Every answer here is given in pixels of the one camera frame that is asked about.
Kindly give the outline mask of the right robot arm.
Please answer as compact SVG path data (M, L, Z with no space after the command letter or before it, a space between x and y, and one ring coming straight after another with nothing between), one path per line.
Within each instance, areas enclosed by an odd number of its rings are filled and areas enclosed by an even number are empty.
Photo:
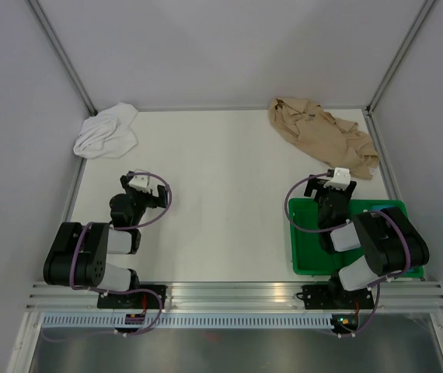
M318 204L319 245L328 254L361 249L352 263L335 270L326 284L304 287L310 308L371 309L371 285L392 280L430 259L427 243L398 206L374 207L350 213L356 187L347 170L329 171L327 178L314 176L304 195Z

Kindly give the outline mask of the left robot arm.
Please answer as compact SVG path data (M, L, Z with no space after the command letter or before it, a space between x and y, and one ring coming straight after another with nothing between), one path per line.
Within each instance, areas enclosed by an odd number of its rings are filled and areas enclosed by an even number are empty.
M108 222L60 225L44 262L43 278L49 285L114 294L124 307L133 308L142 299L136 271L116 267L107 257L137 253L140 229L169 210L172 191L163 178L141 171L122 175L120 184L124 192L110 199Z

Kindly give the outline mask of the white t shirt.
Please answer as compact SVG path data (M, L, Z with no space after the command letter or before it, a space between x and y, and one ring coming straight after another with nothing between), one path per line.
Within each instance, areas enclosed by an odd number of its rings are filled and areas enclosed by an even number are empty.
M118 103L89 117L75 141L74 154L84 159L119 159L138 144L131 129L137 115L131 104Z

